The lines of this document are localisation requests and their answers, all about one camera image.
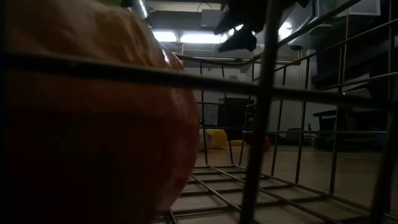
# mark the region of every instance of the metal bar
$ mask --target metal bar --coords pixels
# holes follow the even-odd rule
[[[242,170],[247,170],[245,167],[242,167],[242,166],[235,165],[235,167],[240,168],[240,169],[242,169]],[[311,188],[309,188],[309,187],[302,186],[302,185],[300,185],[300,184],[295,184],[295,183],[290,182],[290,181],[288,181],[288,180],[283,180],[283,179],[280,179],[280,178],[278,178],[278,177],[273,177],[273,176],[271,176],[271,175],[267,175],[267,174],[264,174],[264,173],[261,173],[261,175],[262,175],[263,177],[268,177],[268,178],[270,178],[270,179],[272,179],[272,180],[276,180],[276,181],[279,181],[279,182],[282,182],[282,183],[285,183],[285,184],[292,184],[294,187],[297,187],[297,188],[300,188],[300,189],[303,189],[303,190],[307,190],[307,191],[313,192],[313,193],[315,193],[315,194],[323,195],[323,196],[325,196],[325,197],[327,197],[327,198],[329,198],[329,199],[336,200],[336,201],[338,201],[338,202],[345,203],[345,204],[347,204],[347,205],[351,205],[351,206],[353,206],[353,207],[362,209],[362,210],[364,210],[364,211],[370,211],[370,208],[369,208],[369,207],[366,207],[366,206],[364,206],[364,205],[361,205],[361,204],[356,203],[356,202],[352,202],[352,201],[350,201],[350,200],[347,200],[347,199],[344,199],[344,198],[341,198],[341,197],[337,197],[337,196],[334,196],[334,195],[331,195],[331,194],[328,194],[328,193],[324,193],[324,192],[319,191],[319,190],[311,189]],[[384,216],[385,216],[386,218],[391,218],[391,219],[394,219],[394,220],[398,220],[398,217],[395,217],[395,216],[392,216],[392,215],[385,214]]]
[[[274,88],[272,90],[274,97],[283,98],[285,100],[311,101],[314,103],[334,104],[341,106],[359,106],[364,108],[375,108],[382,110],[393,110],[393,105],[387,100],[374,100],[363,97],[342,96],[332,93],[310,91],[310,90],[293,90]]]
[[[5,50],[6,50],[6,43],[7,43],[7,30],[6,30],[6,1],[0,0],[0,147],[2,149],[2,168],[3,175],[2,175],[2,182],[4,183],[3,186],[3,194],[2,201],[8,205],[5,208],[4,215],[2,216],[2,222],[14,222],[15,216],[11,214],[15,214],[13,210],[13,205],[15,204],[15,190],[13,183],[14,178],[12,177],[11,172],[11,164],[9,159],[10,147],[8,147],[8,131],[7,128],[9,127],[9,120],[8,120],[8,109],[7,104],[9,99],[7,99],[6,94],[6,60],[5,60]]]
[[[375,27],[375,28],[372,28],[372,29],[369,29],[369,30],[367,30],[367,31],[364,31],[364,32],[362,32],[362,33],[360,33],[360,34],[354,35],[354,36],[348,38],[347,40],[338,42],[337,44],[333,44],[333,45],[331,45],[331,46],[329,46],[329,47],[325,47],[324,49],[318,50],[318,51],[316,51],[316,52],[314,52],[314,53],[312,53],[312,54],[309,54],[309,55],[307,55],[307,56],[305,56],[305,57],[302,57],[302,58],[300,58],[300,59],[298,59],[298,60],[295,60],[294,62],[292,62],[292,63],[290,63],[290,64],[281,66],[281,67],[275,69],[275,72],[276,72],[276,71],[279,71],[279,70],[282,70],[282,69],[284,69],[284,68],[287,68],[287,67],[289,67],[289,66],[291,66],[291,65],[297,64],[297,63],[299,63],[299,62],[302,62],[302,61],[304,61],[304,60],[306,60],[306,59],[308,59],[308,58],[311,58],[311,57],[313,57],[313,56],[316,56],[316,55],[318,55],[318,54],[323,54],[323,53],[325,53],[325,52],[327,52],[327,51],[329,51],[329,50],[331,50],[331,49],[334,49],[334,48],[336,48],[336,47],[340,47],[341,45],[343,45],[343,44],[345,44],[345,43],[348,43],[348,42],[350,42],[350,41],[352,41],[352,40],[355,40],[355,39],[357,39],[358,37],[361,37],[361,36],[363,36],[363,35],[369,35],[369,34],[371,34],[372,32],[378,31],[379,29],[385,28],[385,27],[387,27],[387,26],[389,26],[389,25],[392,25],[392,24],[394,24],[394,23],[396,23],[396,22],[398,22],[398,19],[393,19],[393,20],[391,20],[391,21],[389,21],[389,22],[387,22],[387,23],[385,23],[385,24],[381,24],[381,25],[379,25],[379,26],[377,26],[377,27]]]
[[[219,169],[214,168],[214,167],[212,169],[217,170],[218,172],[220,172],[220,173],[222,173],[224,175],[227,175],[230,178],[234,178],[234,179],[236,179],[237,181],[239,181],[239,182],[241,182],[243,184],[248,184],[247,182],[243,181],[242,179],[239,179],[239,178],[237,178],[237,177],[235,177],[235,176],[233,176],[231,174],[228,174],[228,173],[226,173],[226,172],[224,172],[222,170],[219,170]],[[274,198],[276,198],[278,200],[281,200],[281,201],[283,201],[283,202],[285,202],[285,203],[287,203],[287,204],[289,204],[289,205],[291,205],[291,206],[293,206],[293,207],[295,207],[297,209],[300,209],[303,212],[307,212],[308,214],[313,215],[314,217],[317,217],[317,218],[325,221],[325,223],[334,223],[334,224],[341,223],[338,220],[335,220],[335,219],[330,218],[330,217],[328,217],[326,215],[323,215],[321,213],[313,211],[313,210],[311,210],[309,208],[303,207],[303,206],[299,205],[297,202],[293,202],[293,201],[291,201],[289,199],[283,198],[283,197],[281,197],[281,196],[279,196],[279,195],[277,195],[275,193],[272,193],[272,192],[270,192],[268,190],[259,189],[259,191],[262,192],[262,193],[265,193],[267,195],[270,195],[271,197],[274,197]]]
[[[241,170],[234,170],[234,171],[228,171],[229,174],[245,174],[245,171],[241,171]],[[198,175],[218,175],[217,172],[193,172],[192,174],[194,174],[195,176]]]
[[[266,130],[268,126],[269,109],[271,107],[272,87],[274,84],[275,58],[277,55],[278,30],[280,22],[280,6],[278,0],[268,0],[267,29],[265,31],[264,63],[261,68],[260,94],[257,96],[256,122],[254,123],[254,144],[249,151],[249,165],[244,186],[243,208],[239,224],[249,223],[254,216],[254,205],[257,200],[259,174],[264,156]]]
[[[314,20],[313,22],[311,22],[308,25],[302,27],[298,31],[294,32],[293,34],[290,34],[285,39],[281,40],[278,43],[278,47],[281,47],[281,46],[289,43],[290,41],[296,39],[297,37],[299,37],[299,36],[301,36],[303,34],[305,34],[306,32],[308,32],[311,29],[313,29],[313,28],[319,26],[320,24],[326,22],[327,20],[331,19],[332,17],[337,16],[337,14],[343,12],[347,8],[355,5],[356,3],[360,2],[360,1],[361,0],[350,0],[350,1],[347,1],[347,2],[339,5],[338,7],[336,7],[336,9],[325,13],[324,15],[320,16],[318,19]]]
[[[313,20],[313,18],[315,18],[315,16],[317,16],[317,2],[312,1],[311,2],[311,19],[309,22],[311,22]]]
[[[277,186],[267,186],[261,187],[264,190],[277,190],[277,189],[286,189],[292,187],[293,185],[284,184],[284,185],[277,185]],[[232,193],[241,193],[243,189],[228,189],[228,190],[217,190],[220,194],[232,194]],[[182,192],[180,197],[193,197],[193,196],[204,196],[204,195],[211,195],[209,191],[195,191],[195,192]]]
[[[197,102],[197,103],[202,105],[225,105],[224,103],[206,103],[206,102]]]
[[[170,221],[171,221],[172,224],[178,224],[178,221],[177,221],[177,219],[175,219],[175,216],[174,216],[173,211],[171,210],[171,208],[167,211],[167,215],[169,216]]]
[[[261,87],[243,82],[231,82],[215,78],[195,77],[177,72],[165,71],[136,65],[109,63],[79,57],[52,57],[37,54],[6,53],[6,69],[30,72],[45,72],[75,78],[95,78],[119,82],[170,85],[182,88],[227,91],[249,95],[260,94]],[[289,100],[305,100],[319,103],[360,106],[365,108],[392,109],[388,101],[355,96],[338,96],[304,90],[272,89],[274,96]]]
[[[228,58],[228,57],[203,57],[203,56],[184,56],[176,55],[180,60],[191,62],[201,62],[210,65],[220,65],[225,67],[242,67],[250,63],[262,63],[261,59],[253,60],[253,58]],[[276,60],[277,65],[287,65],[292,60]]]
[[[233,166],[215,166],[215,168],[219,168],[219,169],[231,169],[231,168],[236,168],[235,165]],[[194,171],[196,169],[210,169],[208,166],[203,166],[203,167],[194,167]]]
[[[266,180],[268,177],[260,177],[260,180]],[[235,182],[236,180],[234,179],[213,179],[213,180],[201,180],[204,183],[207,184],[213,184],[213,183],[226,183],[226,182]],[[195,180],[189,180],[187,184],[197,184],[198,182]]]
[[[334,88],[350,86],[350,85],[355,85],[355,84],[375,82],[375,81],[384,80],[384,79],[388,79],[388,78],[394,78],[397,75],[398,75],[398,72],[391,72],[391,73],[387,73],[384,75],[378,75],[376,77],[364,78],[364,79],[360,79],[360,80],[354,80],[354,81],[344,82],[341,84],[336,84],[336,85],[332,85],[332,86],[328,86],[328,87],[324,87],[324,88],[319,88],[318,90],[325,91],[325,90],[332,90]]]
[[[242,130],[242,128],[234,128],[234,127],[211,127],[211,126],[200,127],[200,129]]]
[[[324,200],[324,197],[302,197],[302,198],[293,198],[291,201],[297,203],[303,202],[317,202],[320,200]],[[256,204],[256,208],[266,208],[273,206],[285,205],[286,203],[283,201],[275,201],[275,202],[261,202]],[[217,207],[207,207],[207,208],[192,208],[192,209],[183,209],[174,211],[174,215],[176,217],[186,217],[190,215],[207,215],[211,213],[220,213],[220,212],[233,212],[234,209],[227,206],[217,206]]]
[[[341,67],[341,54],[343,53],[342,49],[340,48],[340,59],[339,59],[339,67]],[[342,75],[341,75],[341,69],[339,68],[338,72],[338,83],[341,84],[343,81]],[[338,87],[338,94],[341,94],[341,87]],[[334,131],[337,131],[340,129],[340,122],[338,120],[339,118],[339,107],[336,106],[336,119],[335,119],[335,126],[333,127]],[[337,150],[338,150],[338,136],[337,134],[333,135],[333,155],[331,158],[331,170],[330,170],[330,184],[329,184],[329,193],[334,194],[335,193],[335,180],[336,180],[336,166],[337,166]]]
[[[349,28],[349,11],[347,11],[347,18],[346,18],[345,40],[348,39],[348,28]],[[345,79],[346,59],[347,59],[347,43],[344,44],[343,48],[340,47],[339,70],[338,70],[338,84],[339,85],[342,84]],[[343,93],[342,88],[338,87],[337,92],[339,95],[341,95]],[[334,131],[340,130],[340,126],[341,126],[340,120],[339,120],[340,113],[341,113],[341,108],[339,106],[336,106],[335,126],[333,127]],[[331,158],[330,185],[329,185],[329,192],[331,195],[333,195],[335,193],[338,140],[339,140],[339,136],[337,134],[334,134],[333,135],[333,156]]]
[[[394,3],[392,2],[392,0],[389,1],[389,22],[392,21],[392,18],[394,17],[393,13],[393,7],[394,7]],[[392,58],[393,58],[393,53],[394,53],[394,48],[395,48],[395,38],[394,38],[394,30],[392,27],[392,24],[389,25],[388,27],[388,37],[389,37],[389,49],[388,49],[388,73],[392,73]],[[391,96],[393,94],[392,90],[394,89],[393,86],[393,80],[392,78],[388,79],[388,96],[387,99],[390,100]]]
[[[244,134],[253,134],[252,131],[244,131]],[[268,134],[344,134],[344,135],[374,135],[388,134],[387,131],[267,131]]]
[[[250,105],[246,105],[246,107],[254,107],[254,106],[257,106],[257,103],[253,103],[253,104],[250,104]]]
[[[228,200],[226,197],[222,196],[221,194],[219,194],[217,191],[215,191],[214,189],[212,189],[211,187],[209,187],[209,185],[205,184],[203,181],[197,179],[194,175],[191,175],[191,177],[193,179],[195,179],[197,182],[199,182],[199,184],[201,184],[202,186],[204,186],[208,191],[210,191],[211,193],[213,193],[215,196],[217,196],[219,199],[221,199],[223,202],[225,202],[227,205],[229,205],[230,207],[234,208],[237,212],[242,212],[243,208],[240,208],[239,206],[235,205],[234,203],[232,203],[230,200]],[[257,223],[257,224],[261,224],[261,222],[257,221],[256,219],[252,219],[249,220],[246,223]]]
[[[95,78],[128,83],[170,85],[231,93],[253,94],[259,92],[257,85],[232,82],[219,78],[199,77],[182,72],[144,67],[126,63],[111,63],[83,57],[46,56],[25,52],[6,53],[5,68],[30,72],[44,72],[75,78]]]
[[[396,1],[389,1],[389,21],[398,12],[396,9]],[[388,52],[388,72],[392,72],[393,66],[393,53],[394,53],[394,30],[389,26],[389,52]],[[388,100],[393,102],[398,101],[398,92],[394,86],[398,85],[398,79],[390,78],[388,81]],[[395,164],[398,157],[398,110],[391,111],[387,114],[387,128],[389,129],[389,136],[382,155],[382,161],[379,165],[379,173],[377,175],[376,186],[373,193],[373,201],[371,205],[370,224],[380,223],[384,221],[384,213],[390,212],[391,209],[391,184],[395,171]]]
[[[392,2],[392,0],[389,1],[389,21],[392,20],[393,18],[393,7],[394,7],[394,3]],[[392,63],[393,58],[394,58],[394,48],[395,48],[395,37],[394,37],[394,30],[392,25],[390,24],[388,27],[388,38],[389,38],[389,50],[388,50],[388,68],[387,68],[387,72],[391,73],[394,69],[393,66],[394,64]],[[387,81],[387,99],[391,100],[393,94],[394,94],[394,79],[396,79],[396,77],[391,77],[389,78]],[[387,126],[389,125],[390,119],[393,117],[393,113],[388,111],[387,112]],[[387,208],[386,208],[386,212],[390,213],[391,211],[391,196],[388,196],[388,202],[387,202]]]
[[[221,71],[223,73],[223,79],[225,80],[225,74],[224,74],[224,66],[221,66]],[[225,110],[225,121],[227,126],[229,126],[228,122],[228,113],[227,113],[227,97],[226,97],[226,92],[224,92],[224,110]],[[234,164],[234,157],[232,155],[232,146],[231,146],[231,138],[228,138],[228,145],[229,145],[229,156],[231,159],[231,164]]]
[[[201,69],[201,62],[199,63],[200,67],[200,76],[203,76],[203,72]],[[200,97],[201,101],[205,101],[205,91],[203,89],[200,90]],[[205,122],[205,105],[201,105],[201,120],[202,120],[202,126],[200,127],[203,130],[203,148],[205,149],[205,162],[206,165],[208,164],[208,158],[207,158],[207,145],[206,145],[206,122]]]
[[[308,89],[308,76],[310,74],[310,59],[307,59],[307,64],[305,68],[305,83],[304,83],[304,89]],[[304,126],[305,126],[305,113],[307,110],[307,102],[303,102],[303,108],[302,108],[302,115],[301,115],[301,126],[300,130],[304,131]],[[304,133],[300,134],[300,139],[298,143],[298,153],[297,153],[297,164],[296,164],[296,176],[295,176],[295,183],[299,183],[299,178],[300,178],[300,166],[301,166],[301,155],[303,151],[303,142],[304,142]]]
[[[389,127],[389,139],[386,150],[383,153],[380,162],[379,174],[377,176],[376,186],[373,193],[372,209],[370,214],[371,224],[382,224],[384,212],[386,211],[389,197],[391,196],[392,175],[398,156],[398,118],[395,112]]]
[[[253,79],[254,79],[254,60],[251,65],[251,80]],[[251,101],[251,95],[249,95],[248,104],[250,103],[250,101]],[[245,131],[246,128],[248,128],[248,121],[249,121],[249,108],[246,106],[246,116],[244,119],[243,131]],[[242,145],[241,145],[241,152],[239,153],[239,165],[242,164],[243,148],[244,148],[244,134],[242,133]]]
[[[285,82],[286,82],[286,68],[284,68],[284,76],[282,79],[282,86],[285,86]],[[281,99],[280,103],[279,103],[279,114],[278,114],[278,124],[276,127],[277,131],[280,131],[280,121],[282,119],[282,108],[284,105],[284,100]],[[279,134],[276,134],[275,137],[275,146],[274,146],[274,155],[272,156],[272,167],[271,167],[271,175],[275,174],[275,163],[276,163],[276,154],[278,151],[278,140],[279,140]]]

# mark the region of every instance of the ceiling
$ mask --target ceiling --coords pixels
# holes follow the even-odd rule
[[[299,30],[306,22],[316,19],[326,12],[334,9],[339,4],[347,0],[313,0],[306,8],[302,8],[296,4],[291,13],[281,24],[285,27],[287,35],[290,32]],[[230,52],[219,53],[218,44],[190,44],[179,43],[180,38],[187,32],[197,33],[212,33],[212,30],[217,25],[223,12],[220,11],[222,4],[226,4],[227,0],[148,0],[150,7],[150,14],[146,21],[152,26],[154,31],[171,30],[177,36],[177,42],[162,42],[163,45],[168,47],[171,51],[176,53],[183,53],[187,56],[202,56],[202,57],[228,57],[228,58],[251,58],[264,50],[264,31],[257,34],[257,48],[254,52],[247,50],[234,50]],[[366,4],[376,2],[384,5],[386,0],[364,0]],[[300,45],[303,47],[303,55],[308,49],[322,49],[331,44],[344,39],[345,33],[345,19],[346,13],[334,17],[328,21],[328,27],[322,32],[316,34],[304,34],[301,37],[293,40],[289,45]],[[357,31],[367,27],[374,20],[377,15],[363,14],[350,17],[350,30],[355,34]],[[208,26],[204,21],[212,22]],[[297,51],[290,48],[289,45],[281,47],[278,51],[279,60],[295,60],[298,57]]]

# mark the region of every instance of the metal wire cage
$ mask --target metal wire cage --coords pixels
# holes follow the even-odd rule
[[[253,131],[243,130],[244,136],[248,134],[252,134],[254,138],[254,143],[251,146],[251,150],[249,151],[249,159],[248,159],[248,167],[242,167],[242,153],[243,153],[243,145],[241,147],[241,153],[239,158],[239,165],[236,165],[233,161],[233,155],[231,151],[231,143],[229,142],[229,152],[231,157],[231,166],[228,167],[214,167],[209,165],[208,163],[208,153],[205,148],[205,167],[196,167],[196,169],[205,169],[207,171],[204,172],[194,172],[191,175],[192,180],[189,181],[188,184],[200,184],[204,188],[207,189],[207,192],[185,192],[181,194],[181,197],[188,197],[194,195],[215,195],[227,206],[220,207],[212,207],[212,208],[197,208],[197,209],[189,209],[189,210],[181,210],[173,212],[169,210],[164,218],[169,220],[171,223],[178,223],[176,217],[186,216],[186,215],[194,215],[194,214],[204,214],[204,213],[217,213],[217,212],[225,212],[225,211],[235,211],[240,213],[239,223],[260,223],[258,220],[254,218],[254,210],[259,207],[269,207],[275,205],[291,205],[301,211],[309,213],[314,217],[317,217],[323,220],[326,223],[353,223],[358,221],[367,221],[370,223],[382,223],[385,219],[395,220],[398,218],[393,217],[392,215],[386,214],[387,204],[389,203],[390,191],[391,191],[391,182],[392,182],[392,172],[394,170],[394,164],[396,158],[398,156],[397,151],[397,138],[394,138],[394,135],[398,132],[398,120],[396,117],[397,106],[396,100],[397,95],[392,94],[392,89],[395,82],[395,76],[398,75],[398,72],[392,71],[392,51],[394,49],[394,36],[392,25],[396,23],[398,19],[393,19],[392,16],[392,5],[396,4],[394,0],[389,0],[389,22],[377,26],[371,30],[363,32],[361,34],[352,36],[344,41],[341,41],[337,44],[326,47],[322,50],[319,50],[313,54],[302,57],[294,62],[288,63],[287,65],[281,66],[275,69],[275,59],[277,55],[277,50],[279,47],[287,44],[291,40],[299,37],[300,35],[308,32],[312,28],[324,23],[328,19],[333,16],[343,12],[354,4],[360,2],[360,0],[349,0],[344,4],[338,6],[336,9],[324,14],[313,22],[307,24],[302,27],[300,30],[294,32],[292,35],[288,36],[284,40],[278,42],[278,30],[279,30],[279,22],[280,22],[280,9],[279,9],[279,1],[277,0],[268,0],[268,11],[267,11],[267,27],[266,27],[266,43],[265,43],[265,51],[263,54],[255,56],[252,60],[243,63],[228,63],[228,62],[216,62],[211,60],[204,60],[199,58],[191,58],[185,56],[179,56],[181,60],[191,60],[198,62],[200,64],[200,72],[202,74],[202,64],[209,63],[213,65],[221,66],[221,70],[223,72],[224,78],[224,67],[242,67],[245,65],[252,64],[254,68],[254,63],[259,58],[262,58],[262,69],[261,76],[259,78],[254,78],[254,69],[252,69],[252,80],[259,80],[258,85],[254,85],[252,83],[242,83],[242,82],[231,82],[227,80],[218,80],[213,78],[206,77],[195,77],[189,75],[181,75],[174,72],[166,72],[154,68],[144,68],[133,65],[118,65],[114,63],[100,62],[96,60],[87,60],[82,58],[73,58],[73,57],[48,57],[42,55],[32,55],[32,54],[21,54],[21,53],[10,53],[1,51],[0,58],[0,69],[1,69],[1,77],[4,78],[4,72],[9,69],[18,69],[18,70],[28,70],[35,72],[46,72],[57,75],[65,75],[65,76],[75,76],[75,77],[83,77],[83,78],[100,78],[105,80],[115,80],[122,82],[131,82],[131,83],[151,83],[158,85],[168,85],[168,86],[177,86],[182,88],[195,88],[201,90],[201,99],[202,101],[199,104],[211,104],[203,102],[203,91],[204,90],[214,90],[214,91],[224,91],[228,93],[242,93],[249,95],[249,101],[252,96],[257,97],[257,103],[255,105],[248,105],[247,108],[256,107],[256,117],[254,123]],[[4,27],[0,27],[1,34],[4,33]],[[385,75],[379,75],[372,78],[365,78],[362,80],[356,80],[351,82],[343,81],[343,71],[344,64],[346,59],[346,46],[349,42],[358,39],[364,35],[370,35],[373,32],[380,29],[389,29],[389,53],[388,53],[388,73]],[[309,76],[309,63],[310,59],[318,54],[327,52],[331,49],[340,48],[340,71],[338,76],[338,84],[323,88],[322,90],[329,90],[333,88],[337,88],[337,94],[321,92],[321,91],[308,91],[308,76]],[[307,67],[305,71],[305,90],[292,90],[286,88],[276,88],[273,86],[274,76],[273,74],[279,70],[283,70],[283,85],[285,84],[286,79],[286,69],[291,65],[295,65],[297,63],[306,61]],[[342,87],[355,85],[359,83],[366,82],[374,82],[376,80],[387,79],[389,81],[389,95],[388,100],[373,100],[370,98],[361,98],[355,96],[346,96],[342,94]],[[280,108],[279,108],[279,119],[277,130],[275,131],[267,131],[268,126],[268,117],[269,117],[269,109],[271,106],[271,101],[273,98],[277,98],[280,100]],[[303,101],[302,107],[302,120],[301,127],[299,131],[280,131],[280,119],[281,119],[281,111],[283,107],[283,100],[299,100]],[[335,129],[333,131],[304,131],[305,124],[305,110],[306,110],[306,102],[316,102],[316,103],[329,103],[338,105],[336,112],[336,124]],[[369,131],[338,131],[337,127],[337,117],[339,116],[339,106],[360,106],[364,108],[377,108],[382,110],[387,110],[391,112],[391,119],[389,120],[389,131],[388,132],[369,132]],[[201,107],[202,114],[204,113],[204,106]],[[5,122],[5,114],[3,113],[2,122]],[[289,182],[286,180],[282,180],[280,178],[274,177],[275,170],[275,160],[277,156],[277,148],[278,148],[278,135],[275,140],[275,149],[274,155],[272,158],[272,171],[271,175],[262,174],[262,158],[264,155],[264,143],[265,137],[267,133],[295,133],[300,135],[299,147],[298,147],[298,158],[297,158],[297,168],[295,175],[295,182]],[[332,167],[331,167],[331,176],[330,176],[330,193],[324,193],[318,190],[314,190],[302,185],[299,185],[299,176],[300,176],[300,161],[302,154],[302,147],[304,141],[304,134],[311,133],[327,133],[332,134],[334,138],[333,142],[333,158],[332,158]],[[335,175],[336,175],[336,159],[337,159],[337,141],[339,135],[342,134],[387,134],[388,141],[386,144],[386,148],[384,150],[382,161],[380,163],[379,175],[377,177],[376,186],[374,189],[373,202],[371,208],[365,207],[358,203],[334,196],[334,188],[335,188]],[[235,171],[225,171],[225,168],[237,168]],[[213,175],[213,174],[221,174],[229,177],[228,180],[201,180],[197,176],[199,175]],[[237,177],[234,174],[246,174],[246,178],[242,179]],[[259,187],[259,181],[262,179],[273,179],[279,182],[284,183],[280,186],[271,186],[271,187]],[[244,189],[232,189],[232,190],[215,190],[208,185],[210,182],[225,182],[225,181],[236,181],[244,183]],[[295,199],[287,199],[281,197],[275,193],[272,193],[270,190],[272,189],[284,189],[290,187],[297,187],[300,189],[304,189],[310,192],[315,193],[317,196],[307,197],[307,198],[295,198]],[[242,205],[236,205],[235,203],[228,200],[222,194],[226,193],[234,193],[234,192],[243,192],[243,202]],[[264,202],[257,203],[257,194],[262,192],[264,194],[270,195],[277,199],[275,202]],[[349,220],[335,220],[330,218],[324,214],[311,210],[302,206],[301,202],[312,202],[317,200],[331,199],[336,200],[353,207],[359,208],[361,210],[369,212],[369,215],[360,216],[356,218],[352,218]]]

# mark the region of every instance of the yellow object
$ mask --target yellow object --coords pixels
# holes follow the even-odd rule
[[[242,140],[234,140],[231,141],[232,146],[241,146],[242,145]]]
[[[226,142],[226,133],[222,129],[208,129],[207,130],[213,139],[212,149],[223,149]]]

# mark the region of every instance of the orange object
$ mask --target orange object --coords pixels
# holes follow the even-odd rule
[[[121,7],[6,0],[4,11],[10,51],[183,69]],[[187,183],[199,146],[191,90],[20,71],[6,86],[15,223],[151,223]]]
[[[272,147],[271,140],[266,136],[266,152]]]

